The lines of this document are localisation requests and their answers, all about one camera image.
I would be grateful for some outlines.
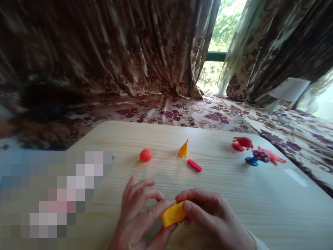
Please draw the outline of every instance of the red clay figure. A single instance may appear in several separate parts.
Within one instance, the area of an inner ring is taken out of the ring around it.
[[[233,148],[237,151],[243,152],[245,150],[244,147],[246,147],[246,150],[249,150],[250,148],[253,149],[252,140],[247,137],[234,137],[235,140],[233,140]]]

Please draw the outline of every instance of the orange clay ball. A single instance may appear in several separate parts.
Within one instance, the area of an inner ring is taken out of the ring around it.
[[[147,162],[150,161],[150,159],[153,157],[153,153],[151,152],[150,149],[144,149],[140,153],[140,160]]]

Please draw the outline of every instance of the sleeve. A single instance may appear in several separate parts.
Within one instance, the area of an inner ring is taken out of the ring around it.
[[[247,230],[251,236],[253,237],[254,241],[256,242],[257,250],[269,250],[269,248],[265,245],[264,242],[259,240],[256,236],[254,236],[249,230]]]

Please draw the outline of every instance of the lamp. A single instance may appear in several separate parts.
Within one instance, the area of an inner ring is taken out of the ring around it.
[[[279,100],[289,102],[297,101],[309,84],[310,81],[308,80],[289,77],[269,94],[276,98],[276,101],[266,106],[264,110],[267,112],[274,112]]]

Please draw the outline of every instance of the floral tablecloth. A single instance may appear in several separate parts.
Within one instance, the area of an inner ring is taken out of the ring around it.
[[[140,97],[103,94],[71,108],[65,120],[44,125],[38,131],[19,131],[18,140],[27,147],[68,148],[107,120],[257,134],[333,197],[333,124],[311,115],[295,110],[267,113],[255,105],[213,95],[194,100],[170,94]]]

